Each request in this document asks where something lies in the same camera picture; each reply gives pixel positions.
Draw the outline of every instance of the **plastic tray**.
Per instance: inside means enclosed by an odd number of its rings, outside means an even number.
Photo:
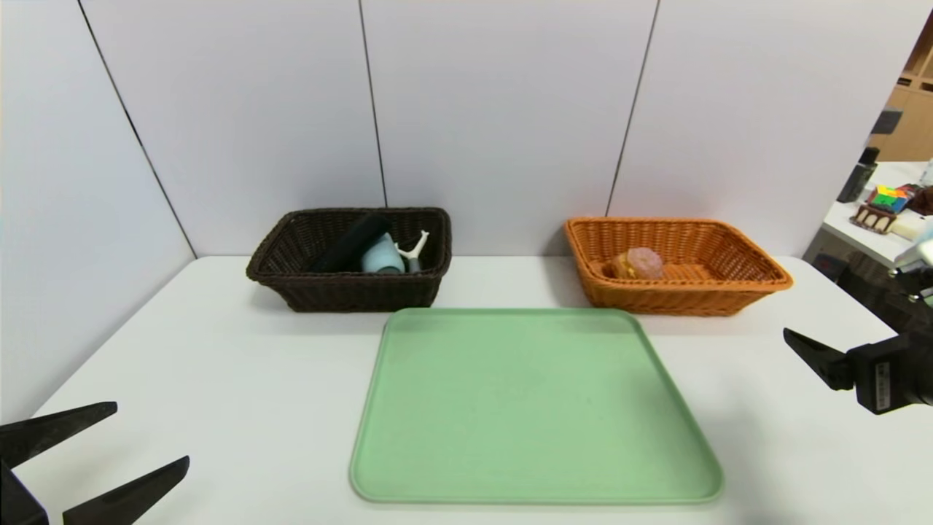
[[[695,504],[723,484],[638,322],[600,309],[394,314],[350,477],[393,503]]]

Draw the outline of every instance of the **white desk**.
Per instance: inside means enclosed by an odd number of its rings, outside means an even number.
[[[905,249],[910,248],[912,241],[895,234],[881,235],[855,226],[849,218],[858,211],[858,206],[875,186],[902,186],[916,184],[924,173],[926,163],[878,163],[874,174],[871,175],[867,190],[863,198],[853,203],[840,203],[833,201],[829,212],[823,219],[822,228],[839,237],[853,247],[862,251],[878,263],[888,268],[894,267],[894,258]],[[921,216],[913,211],[904,210],[898,220],[911,220]]]
[[[726,473],[713,504],[384,505],[348,464],[387,314],[294,314],[246,279],[245,257],[193,262],[42,407],[119,412],[17,468],[60,513],[191,456],[141,524],[928,524],[933,409],[876,417],[782,340],[848,349],[892,335],[807,264],[796,286],[733,318],[642,316]],[[584,306],[572,260],[454,258],[436,306]]]

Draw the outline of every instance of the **label sticker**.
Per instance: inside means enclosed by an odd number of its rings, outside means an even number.
[[[879,362],[875,365],[875,403],[881,412],[891,407],[891,363]]]

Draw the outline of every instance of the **wooden shelf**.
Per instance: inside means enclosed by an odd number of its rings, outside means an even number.
[[[928,161],[933,158],[933,92],[897,86],[887,106],[904,110],[891,135],[872,135],[869,146],[881,150],[879,161]]]
[[[933,78],[901,74],[897,87],[933,94]]]
[[[933,78],[933,12],[926,19],[926,25],[917,43],[913,46],[911,56],[904,64],[904,75]]]

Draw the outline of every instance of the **brown wicker basket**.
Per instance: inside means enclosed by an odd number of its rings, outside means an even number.
[[[641,314],[730,316],[793,284],[790,275],[729,224],[701,219],[571,219],[565,225],[580,282],[594,306]],[[647,247],[664,278],[616,278],[611,260]]]
[[[392,221],[389,234],[403,249],[431,235],[415,274],[362,272],[312,274],[302,270],[361,216],[376,211]],[[394,312],[431,306],[451,264],[451,219],[436,207],[326,208],[286,214],[266,235],[246,267],[246,276],[277,291],[296,312]]]

